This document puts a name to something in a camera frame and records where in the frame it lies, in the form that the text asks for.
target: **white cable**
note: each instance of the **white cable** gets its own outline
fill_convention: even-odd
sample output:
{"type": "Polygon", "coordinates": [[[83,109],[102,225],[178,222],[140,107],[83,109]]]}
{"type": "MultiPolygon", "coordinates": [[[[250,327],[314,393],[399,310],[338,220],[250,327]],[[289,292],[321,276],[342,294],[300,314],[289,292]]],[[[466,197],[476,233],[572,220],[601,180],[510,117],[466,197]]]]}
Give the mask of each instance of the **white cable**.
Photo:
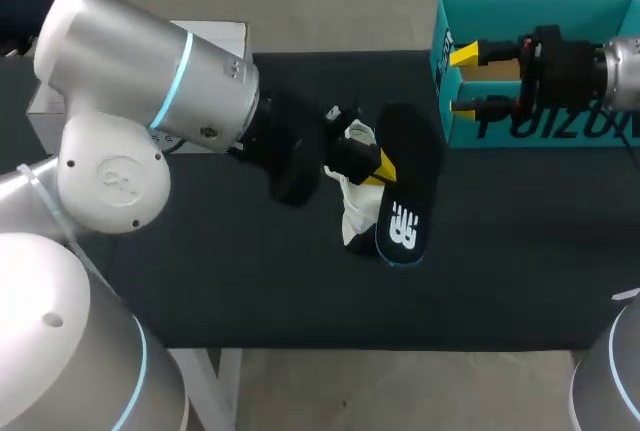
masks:
{"type": "Polygon", "coordinates": [[[64,234],[64,237],[67,240],[67,243],[69,244],[69,248],[71,248],[71,251],[73,251],[73,253],[78,257],[78,259],[80,259],[82,264],[84,264],[84,267],[87,269],[87,271],[92,273],[113,294],[118,296],[116,292],[113,290],[113,288],[109,285],[107,280],[104,278],[104,276],[100,274],[100,271],[98,271],[98,268],[96,267],[96,265],[93,264],[93,261],[91,261],[89,256],[87,256],[87,253],[85,253],[84,250],[80,247],[80,244],[78,244],[75,234],[73,233],[73,228],[69,223],[69,218],[66,212],[64,211],[64,209],[60,207],[56,203],[56,200],[54,200],[51,197],[51,195],[49,194],[49,191],[47,191],[47,188],[42,184],[42,182],[33,173],[33,171],[29,166],[27,166],[26,164],[21,164],[20,166],[18,166],[17,170],[20,173],[22,173],[27,178],[31,186],[33,186],[33,189],[36,191],[36,193],[38,194],[42,202],[45,204],[45,206],[51,213],[51,216],[53,217],[54,221],[62,231],[62,234],[64,234]]]}

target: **new balance logo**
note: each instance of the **new balance logo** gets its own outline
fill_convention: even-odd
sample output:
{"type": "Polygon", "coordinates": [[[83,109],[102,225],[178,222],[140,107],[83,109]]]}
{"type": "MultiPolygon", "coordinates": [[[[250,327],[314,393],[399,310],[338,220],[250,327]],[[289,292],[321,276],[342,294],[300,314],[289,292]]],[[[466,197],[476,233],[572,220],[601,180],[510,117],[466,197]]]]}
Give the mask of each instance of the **new balance logo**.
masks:
{"type": "Polygon", "coordinates": [[[411,211],[407,211],[395,201],[393,202],[393,212],[396,214],[391,218],[389,227],[389,237],[396,244],[402,244],[408,250],[416,247],[416,230],[418,216],[414,216],[411,211]]]}

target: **robotic arm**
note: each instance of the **robotic arm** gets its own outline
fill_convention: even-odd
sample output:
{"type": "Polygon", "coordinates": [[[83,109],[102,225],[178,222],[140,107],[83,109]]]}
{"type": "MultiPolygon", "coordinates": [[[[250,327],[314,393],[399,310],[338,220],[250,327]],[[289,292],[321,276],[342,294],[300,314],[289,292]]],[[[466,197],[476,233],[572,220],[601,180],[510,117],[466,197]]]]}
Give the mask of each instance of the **robotic arm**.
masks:
{"type": "Polygon", "coordinates": [[[122,1],[56,0],[35,72],[67,123],[58,157],[0,177],[0,428],[202,431],[176,362],[74,246],[165,206],[169,168],[147,128],[263,169],[290,206],[324,165],[355,184],[395,168],[345,137],[357,110],[260,92],[252,63],[122,1]]]}
{"type": "Polygon", "coordinates": [[[485,66],[517,60],[522,82],[517,99],[488,96],[454,101],[451,110],[472,119],[516,122],[531,117],[535,108],[640,111],[640,37],[615,37],[604,45],[567,41],[558,26],[539,26],[512,41],[476,41],[455,51],[451,65],[485,66]]]}
{"type": "Polygon", "coordinates": [[[395,179],[379,147],[344,137],[357,110],[323,115],[286,91],[261,93],[252,63],[123,1],[56,0],[35,72],[67,107],[60,201],[91,230],[135,230],[166,204],[168,167],[146,128],[264,169],[274,199],[292,206],[325,164],[355,184],[395,179]]]}

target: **teal box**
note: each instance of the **teal box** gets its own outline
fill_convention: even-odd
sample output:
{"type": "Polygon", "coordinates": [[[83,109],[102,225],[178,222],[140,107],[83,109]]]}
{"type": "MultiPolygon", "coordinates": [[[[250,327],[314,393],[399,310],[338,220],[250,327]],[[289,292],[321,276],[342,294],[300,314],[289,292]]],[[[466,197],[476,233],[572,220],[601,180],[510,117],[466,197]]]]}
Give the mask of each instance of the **teal box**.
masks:
{"type": "MultiPolygon", "coordinates": [[[[619,147],[620,136],[602,116],[585,111],[535,110],[528,122],[515,126],[471,121],[454,116],[450,102],[487,95],[517,97],[513,79],[466,80],[449,66],[456,44],[479,39],[517,40],[536,26],[557,24],[567,40],[605,43],[614,36],[640,35],[640,0],[440,0],[431,48],[431,72],[438,95],[445,138],[456,148],[619,147]]],[[[618,129],[632,146],[640,146],[640,113],[617,113],[618,129]]]]}

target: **robot end effector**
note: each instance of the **robot end effector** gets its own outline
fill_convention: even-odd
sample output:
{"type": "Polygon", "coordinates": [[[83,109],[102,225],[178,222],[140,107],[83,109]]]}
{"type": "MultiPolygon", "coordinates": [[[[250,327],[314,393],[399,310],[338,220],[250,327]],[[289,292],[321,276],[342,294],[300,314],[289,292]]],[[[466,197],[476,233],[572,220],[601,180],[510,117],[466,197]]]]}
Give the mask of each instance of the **robot end effector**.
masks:
{"type": "Polygon", "coordinates": [[[640,111],[640,37],[615,37],[604,46],[563,39],[558,26],[539,26],[518,42],[476,41],[455,51],[451,65],[485,66],[516,59],[522,86],[517,99],[453,101],[451,110],[463,117],[491,121],[511,116],[526,121],[534,108],[640,111]]]}
{"type": "Polygon", "coordinates": [[[395,178],[377,146],[344,138],[357,110],[323,115],[286,90],[261,93],[252,63],[124,1],[56,0],[34,67],[67,107],[60,199],[99,232],[144,226],[166,204],[168,167],[145,128],[263,168],[288,205],[309,199],[324,164],[356,184],[395,178]]]}

